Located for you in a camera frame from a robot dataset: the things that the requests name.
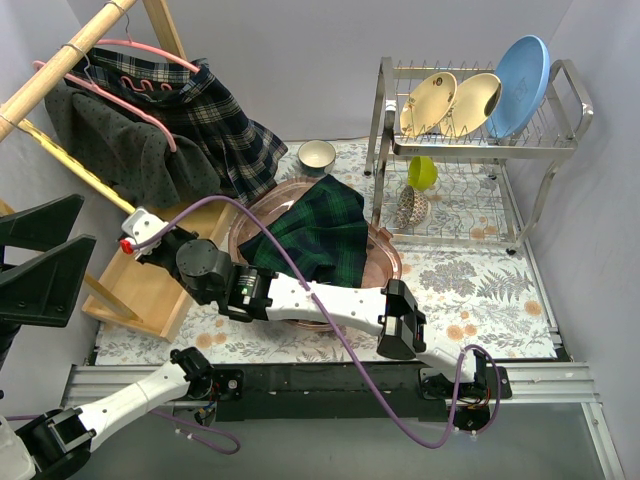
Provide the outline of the yellow hanger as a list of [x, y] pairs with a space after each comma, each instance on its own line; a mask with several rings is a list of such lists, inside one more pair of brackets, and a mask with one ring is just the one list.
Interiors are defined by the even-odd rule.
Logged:
[[96, 175], [87, 170], [79, 161], [69, 155], [62, 147], [56, 144], [44, 132], [36, 128], [31, 122], [28, 120], [22, 120], [18, 124], [18, 129], [30, 135], [46, 152], [51, 154], [74, 175], [109, 200], [120, 210], [125, 212], [127, 215], [134, 212], [134, 206], [122, 199], [111, 187], [105, 185]]

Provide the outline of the grey dotted skirt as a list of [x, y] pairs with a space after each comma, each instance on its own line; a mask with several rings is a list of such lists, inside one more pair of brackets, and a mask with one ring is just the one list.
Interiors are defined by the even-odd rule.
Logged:
[[175, 138], [172, 151], [157, 127], [66, 85], [49, 92], [45, 108], [59, 145], [137, 206], [165, 209], [221, 192], [216, 169], [185, 137]]

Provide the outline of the pink hanger with grey skirt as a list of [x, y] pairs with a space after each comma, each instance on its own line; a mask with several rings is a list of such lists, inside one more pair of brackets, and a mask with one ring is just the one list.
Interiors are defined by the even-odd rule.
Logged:
[[160, 156], [178, 151], [175, 136], [160, 120], [91, 77], [65, 74], [44, 103], [58, 139], [69, 152], [132, 160], [146, 151]]

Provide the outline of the green plaid skirt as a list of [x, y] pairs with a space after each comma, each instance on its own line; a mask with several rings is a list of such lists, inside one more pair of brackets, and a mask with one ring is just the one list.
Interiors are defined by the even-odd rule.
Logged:
[[276, 186], [250, 211], [276, 238], [307, 281], [362, 285], [368, 223], [363, 196], [331, 175]]

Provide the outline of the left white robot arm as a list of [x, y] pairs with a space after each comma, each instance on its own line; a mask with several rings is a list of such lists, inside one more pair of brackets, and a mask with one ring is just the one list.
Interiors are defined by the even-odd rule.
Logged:
[[[96, 240], [70, 236], [84, 199], [71, 194], [1, 219], [2, 247], [36, 257], [1, 266], [1, 353], [24, 325], [63, 328], [75, 308]], [[195, 347], [174, 350], [143, 379], [80, 407], [54, 409], [13, 429], [1, 420], [4, 479], [66, 479], [114, 433], [167, 401], [205, 398], [213, 368]]]

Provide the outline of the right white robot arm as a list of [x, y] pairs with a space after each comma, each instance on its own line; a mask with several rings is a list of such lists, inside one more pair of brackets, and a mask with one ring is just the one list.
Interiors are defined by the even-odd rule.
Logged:
[[383, 287], [347, 288], [303, 283], [284, 273], [235, 263], [210, 240], [180, 229], [154, 246], [124, 238], [121, 248], [140, 263], [166, 269], [200, 305], [240, 322], [308, 321], [344, 326], [377, 341], [376, 352], [391, 360], [418, 360], [436, 369], [464, 397], [489, 384], [482, 363], [428, 326], [408, 286], [392, 279]]

